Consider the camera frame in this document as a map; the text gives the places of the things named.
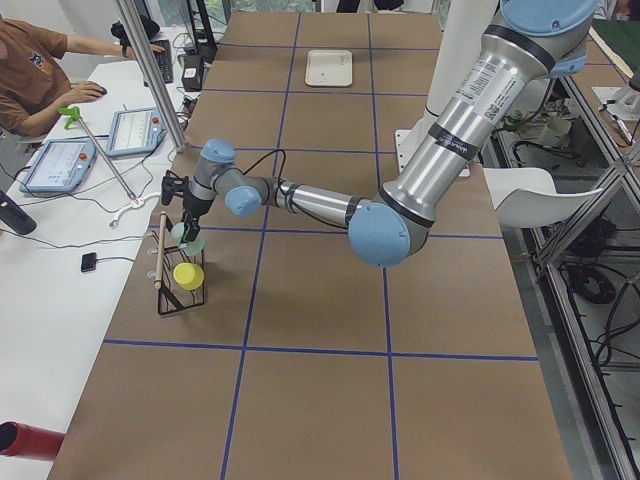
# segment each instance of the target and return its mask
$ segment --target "white chair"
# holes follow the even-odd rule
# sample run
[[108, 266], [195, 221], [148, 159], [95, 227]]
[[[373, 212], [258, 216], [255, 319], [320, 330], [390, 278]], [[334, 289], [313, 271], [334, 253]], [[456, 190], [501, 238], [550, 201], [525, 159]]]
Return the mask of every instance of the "white chair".
[[16, 144], [16, 152], [21, 155], [37, 150], [40, 145], [42, 145], [42, 142], [44, 142], [45, 138], [47, 138], [46, 135], [40, 135], [39, 137], [24, 137], [22, 135], [8, 132], [4, 129], [2, 129], [1, 132], [2, 135], [0, 135], [0, 138], [5, 135], [11, 136], [13, 138], [13, 141]]
[[493, 208], [500, 225], [533, 228], [569, 218], [580, 205], [602, 192], [557, 193], [551, 174], [541, 168], [485, 168]]

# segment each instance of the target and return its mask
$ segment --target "robotic arm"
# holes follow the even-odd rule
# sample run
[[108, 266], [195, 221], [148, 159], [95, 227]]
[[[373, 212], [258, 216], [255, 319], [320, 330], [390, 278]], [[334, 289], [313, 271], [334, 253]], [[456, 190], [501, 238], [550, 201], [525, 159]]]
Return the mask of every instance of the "robotic arm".
[[576, 73], [597, 0], [500, 0], [482, 35], [482, 52], [453, 98], [429, 129], [400, 176], [372, 200], [278, 178], [247, 177], [235, 152], [210, 140], [184, 191], [184, 241], [216, 196], [245, 217], [261, 205], [306, 213], [348, 228], [349, 242], [365, 262], [392, 266], [416, 253], [435, 222], [435, 207], [531, 80]]

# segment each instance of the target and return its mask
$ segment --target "white plate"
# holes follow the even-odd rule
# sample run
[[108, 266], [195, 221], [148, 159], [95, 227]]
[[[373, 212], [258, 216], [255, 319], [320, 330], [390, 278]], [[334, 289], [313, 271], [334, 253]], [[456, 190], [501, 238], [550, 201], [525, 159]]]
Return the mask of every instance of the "white plate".
[[353, 82], [348, 50], [309, 50], [305, 83], [311, 87], [348, 87]]

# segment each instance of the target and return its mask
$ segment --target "wooden stick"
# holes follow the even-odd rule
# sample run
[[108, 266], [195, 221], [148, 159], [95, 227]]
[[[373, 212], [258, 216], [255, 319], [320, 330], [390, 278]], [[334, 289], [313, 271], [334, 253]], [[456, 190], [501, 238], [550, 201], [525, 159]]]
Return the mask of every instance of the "wooden stick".
[[156, 290], [162, 287], [163, 257], [164, 257], [164, 232], [167, 229], [167, 213], [163, 210], [160, 212], [160, 234], [158, 235], [158, 258], [156, 260], [156, 279], [153, 286]]

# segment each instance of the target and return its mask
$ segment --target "white desk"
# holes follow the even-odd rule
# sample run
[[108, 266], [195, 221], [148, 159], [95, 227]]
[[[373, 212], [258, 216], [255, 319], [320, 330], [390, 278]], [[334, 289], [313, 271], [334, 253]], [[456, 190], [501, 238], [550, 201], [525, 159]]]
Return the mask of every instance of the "white desk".
[[[180, 74], [181, 69], [175, 62], [176, 81], [167, 87], [176, 109], [183, 98], [178, 91]], [[122, 110], [123, 105], [128, 109], [154, 105], [136, 62], [99, 65], [90, 80], [108, 91], [94, 103], [79, 105], [95, 135], [109, 133], [113, 113]], [[65, 130], [64, 121], [63, 118], [56, 124], [48, 138], [84, 135], [79, 126]], [[153, 174], [146, 193], [158, 191], [162, 175], [170, 166], [172, 151], [167, 135], [158, 150], [145, 161]], [[141, 159], [118, 160], [118, 169], [123, 172]], [[141, 166], [124, 177], [137, 194], [150, 179]], [[124, 190], [100, 158], [78, 191], [108, 179], [111, 180], [78, 196], [94, 198], [109, 210], [128, 204]], [[20, 193], [17, 184], [8, 194], [18, 204], [38, 201]], [[143, 235], [155, 203], [153, 199], [143, 208], [125, 213], [115, 229], [109, 227], [113, 214], [102, 211], [92, 202], [70, 197], [24, 209], [38, 224], [30, 237], [56, 245], [80, 245]], [[140, 243], [141, 240], [134, 238], [83, 248], [52, 249], [0, 233], [0, 422], [18, 421], [61, 432], [67, 430], [131, 269], [129, 261], [112, 260], [99, 262], [95, 271], [83, 274], [80, 258], [87, 252], [97, 252], [98, 259], [135, 258]], [[51, 465], [0, 457], [0, 478], [43, 480]]]

